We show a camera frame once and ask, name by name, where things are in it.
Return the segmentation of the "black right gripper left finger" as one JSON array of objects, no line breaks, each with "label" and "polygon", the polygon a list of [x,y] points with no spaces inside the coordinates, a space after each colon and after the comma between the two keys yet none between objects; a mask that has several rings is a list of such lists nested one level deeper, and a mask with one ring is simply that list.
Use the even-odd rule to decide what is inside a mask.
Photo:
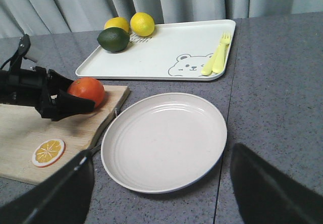
[{"label": "black right gripper left finger", "polygon": [[92,151],[65,166],[16,200],[1,207],[1,223],[84,223],[94,186]]}]

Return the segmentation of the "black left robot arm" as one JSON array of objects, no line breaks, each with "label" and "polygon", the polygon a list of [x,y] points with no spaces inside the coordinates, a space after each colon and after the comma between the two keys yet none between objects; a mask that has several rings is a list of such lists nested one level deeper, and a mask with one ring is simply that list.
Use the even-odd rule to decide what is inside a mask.
[{"label": "black left robot arm", "polygon": [[1,103],[34,107],[42,118],[53,121],[94,111],[93,100],[67,92],[71,79],[39,66],[22,69],[22,59],[36,61],[28,55],[30,48],[30,37],[24,34],[16,52],[1,66]]}]

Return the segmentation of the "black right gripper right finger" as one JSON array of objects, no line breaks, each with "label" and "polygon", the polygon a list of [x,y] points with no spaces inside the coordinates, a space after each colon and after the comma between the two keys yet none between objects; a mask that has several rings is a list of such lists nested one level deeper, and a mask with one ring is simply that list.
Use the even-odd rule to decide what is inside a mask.
[{"label": "black right gripper right finger", "polygon": [[230,176],[244,223],[322,223],[322,196],[235,144]]}]

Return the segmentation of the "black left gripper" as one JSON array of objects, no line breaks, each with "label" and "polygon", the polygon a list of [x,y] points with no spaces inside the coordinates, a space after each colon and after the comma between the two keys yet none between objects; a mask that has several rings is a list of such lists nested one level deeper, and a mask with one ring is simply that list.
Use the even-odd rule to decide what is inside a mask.
[{"label": "black left gripper", "polygon": [[36,66],[35,72],[41,79],[40,97],[35,109],[44,119],[59,121],[61,119],[91,113],[94,111],[93,100],[79,98],[67,93],[73,80],[66,78],[56,71]]}]

